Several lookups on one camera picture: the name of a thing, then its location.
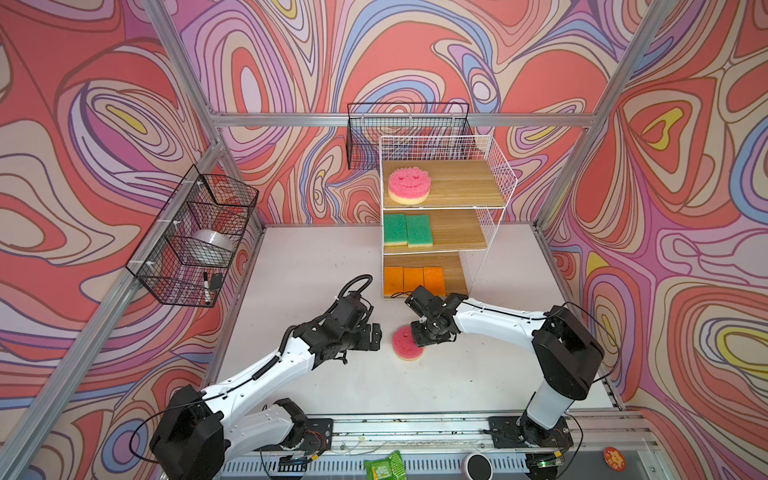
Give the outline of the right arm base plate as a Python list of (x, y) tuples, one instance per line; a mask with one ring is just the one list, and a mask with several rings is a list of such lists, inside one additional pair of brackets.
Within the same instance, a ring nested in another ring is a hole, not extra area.
[(492, 416), (484, 434), (492, 438), (495, 448), (534, 448), (566, 451), (574, 446), (566, 418), (561, 416), (551, 429), (545, 429), (522, 416)]

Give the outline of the pink smiley sponge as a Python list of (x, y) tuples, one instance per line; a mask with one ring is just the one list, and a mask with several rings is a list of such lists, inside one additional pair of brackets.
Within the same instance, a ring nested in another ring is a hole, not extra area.
[(389, 175), (387, 193), (397, 204), (414, 206), (428, 198), (431, 184), (427, 171), (417, 167), (399, 168)]

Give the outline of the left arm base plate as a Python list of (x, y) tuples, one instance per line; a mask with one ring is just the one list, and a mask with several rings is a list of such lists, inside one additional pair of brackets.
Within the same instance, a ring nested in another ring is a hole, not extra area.
[(277, 444), (285, 451), (324, 452), (332, 447), (334, 421), (330, 417), (300, 421), (287, 437)]

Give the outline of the yellow sponge green back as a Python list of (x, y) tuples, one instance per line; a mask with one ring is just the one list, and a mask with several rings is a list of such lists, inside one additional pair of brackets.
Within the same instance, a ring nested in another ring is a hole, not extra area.
[(407, 215), (406, 228), (409, 248), (433, 246), (434, 240), (428, 215)]

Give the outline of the white wire wooden shelf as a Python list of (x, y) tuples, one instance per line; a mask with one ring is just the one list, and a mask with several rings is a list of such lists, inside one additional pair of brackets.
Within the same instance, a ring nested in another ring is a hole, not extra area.
[[(491, 135), (383, 136), (378, 144), (380, 213), (428, 215), (432, 247), (381, 246), (385, 266), (442, 267), (446, 291), (469, 294), (518, 185), (518, 176)], [(431, 177), (421, 204), (405, 206), (387, 193), (389, 175), (417, 167)]]

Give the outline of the orange sponge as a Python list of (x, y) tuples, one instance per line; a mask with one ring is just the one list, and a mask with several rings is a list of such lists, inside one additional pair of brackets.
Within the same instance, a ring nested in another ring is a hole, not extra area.
[(413, 292), (424, 284), (424, 269), (421, 267), (403, 268), (403, 290)]
[(398, 294), (404, 288), (403, 268), (399, 266), (385, 266), (383, 280), (383, 294), (386, 297)]

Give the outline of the yellow smiley sponge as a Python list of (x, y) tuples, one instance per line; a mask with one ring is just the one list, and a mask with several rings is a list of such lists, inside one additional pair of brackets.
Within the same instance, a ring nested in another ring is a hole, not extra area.
[(418, 360), (424, 352), (424, 348), (416, 344), (411, 327), (408, 325), (401, 326), (394, 332), (392, 348), (395, 355), (404, 361)]

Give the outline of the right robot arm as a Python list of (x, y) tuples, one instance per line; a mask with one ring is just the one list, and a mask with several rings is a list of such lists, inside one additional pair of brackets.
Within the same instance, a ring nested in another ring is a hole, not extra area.
[(543, 431), (556, 427), (570, 406), (587, 398), (604, 349), (564, 305), (521, 311), (489, 305), (467, 295), (442, 298), (423, 286), (405, 299), (418, 319), (411, 332), (418, 347), (453, 342), (460, 334), (483, 335), (533, 353), (543, 375), (523, 418)]

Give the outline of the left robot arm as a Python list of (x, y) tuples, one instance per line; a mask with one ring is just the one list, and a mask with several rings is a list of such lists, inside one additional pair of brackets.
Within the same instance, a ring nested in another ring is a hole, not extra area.
[(381, 327), (373, 305), (354, 291), (313, 320), (289, 326), (277, 349), (202, 391), (185, 386), (159, 416), (149, 449), (170, 479), (212, 479), (224, 464), (264, 446), (292, 449), (306, 434), (306, 416), (288, 398), (254, 409), (286, 384), (352, 351), (377, 351)]

